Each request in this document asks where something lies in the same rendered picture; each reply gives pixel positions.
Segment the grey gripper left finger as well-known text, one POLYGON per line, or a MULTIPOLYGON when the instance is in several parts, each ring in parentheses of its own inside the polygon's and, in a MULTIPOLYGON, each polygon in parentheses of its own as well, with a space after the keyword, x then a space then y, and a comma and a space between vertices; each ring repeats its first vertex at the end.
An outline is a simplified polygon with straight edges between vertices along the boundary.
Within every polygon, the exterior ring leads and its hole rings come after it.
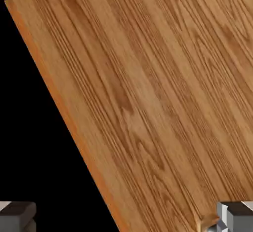
POLYGON ((29 201, 0 201, 0 232, 37 232, 37 207, 29 201))

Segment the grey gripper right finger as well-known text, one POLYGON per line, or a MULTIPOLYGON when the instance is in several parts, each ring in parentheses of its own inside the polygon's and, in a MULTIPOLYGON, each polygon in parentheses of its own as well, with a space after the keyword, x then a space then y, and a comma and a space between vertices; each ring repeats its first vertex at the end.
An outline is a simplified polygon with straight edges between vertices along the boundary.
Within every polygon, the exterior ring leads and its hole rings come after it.
POLYGON ((218 221, 208 232, 253 232, 253 201, 222 201, 216 208, 218 221))

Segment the light wooden cabinet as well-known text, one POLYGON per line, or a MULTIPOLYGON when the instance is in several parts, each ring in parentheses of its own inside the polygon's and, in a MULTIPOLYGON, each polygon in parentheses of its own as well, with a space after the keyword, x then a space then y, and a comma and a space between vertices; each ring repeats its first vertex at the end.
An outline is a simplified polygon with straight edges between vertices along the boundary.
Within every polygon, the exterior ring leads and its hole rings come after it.
POLYGON ((197 223, 197 232, 217 232, 216 224, 219 217, 215 214, 205 216, 197 223))

